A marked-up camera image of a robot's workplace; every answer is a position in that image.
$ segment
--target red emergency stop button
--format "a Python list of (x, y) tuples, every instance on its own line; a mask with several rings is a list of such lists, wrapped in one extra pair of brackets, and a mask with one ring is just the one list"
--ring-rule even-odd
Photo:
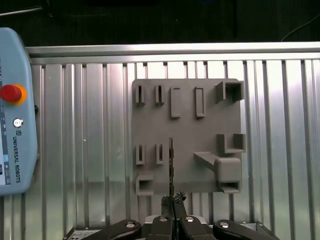
[(9, 103), (18, 102), (22, 98), (22, 95), (21, 89), (12, 84), (4, 85), (0, 89), (0, 97), (3, 99), (3, 101)]

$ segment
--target gray mounting plate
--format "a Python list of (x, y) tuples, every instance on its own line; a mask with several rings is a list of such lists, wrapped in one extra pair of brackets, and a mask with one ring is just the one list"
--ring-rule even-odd
[[(242, 82), (236, 79), (137, 79), (132, 83), (132, 96), (137, 195), (168, 193), (169, 137), (173, 137), (175, 191), (239, 192), (241, 153), (246, 150), (245, 136), (240, 134)], [(204, 164), (194, 153), (200, 156), (205, 153), (209, 160)], [(235, 169), (240, 171), (236, 182), (229, 182), (228, 178), (233, 176), (228, 176), (228, 171), (223, 169), (230, 166), (230, 163), (223, 164), (228, 158), (239, 159), (231, 171), (232, 174)], [(217, 182), (215, 170), (225, 174), (222, 179), (228, 190), (224, 191)]]

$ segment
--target small button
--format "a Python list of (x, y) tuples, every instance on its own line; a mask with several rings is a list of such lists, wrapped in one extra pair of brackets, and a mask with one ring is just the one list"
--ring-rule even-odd
[(22, 98), (22, 91), (19, 87), (12, 84), (4, 85), (0, 89), (0, 97), (3, 101), (14, 103)]
[(15, 126), (16, 128), (20, 128), (23, 124), (24, 121), (20, 118), (16, 118), (15, 120), (13, 120), (13, 126)]

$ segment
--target dark background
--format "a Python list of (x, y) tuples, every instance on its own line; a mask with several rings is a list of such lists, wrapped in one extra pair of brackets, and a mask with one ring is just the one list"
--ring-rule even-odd
[[(0, 0), (0, 14), (43, 1)], [(320, 13), (318, 0), (86, 1), (51, 0), (43, 11), (1, 16), (0, 27), (26, 46), (279, 42)], [(319, 26), (320, 17), (285, 42), (320, 41)]]

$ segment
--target aluminum extrusion wall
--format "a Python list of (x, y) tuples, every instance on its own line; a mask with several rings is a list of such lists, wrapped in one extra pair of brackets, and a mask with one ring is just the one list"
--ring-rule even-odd
[(192, 193), (187, 212), (209, 223), (262, 221), (281, 240), (320, 240), (320, 43), (28, 48), (40, 159), (30, 190), (0, 197), (0, 240), (61, 240), (161, 213), (135, 195), (134, 79), (237, 78), (243, 186)]

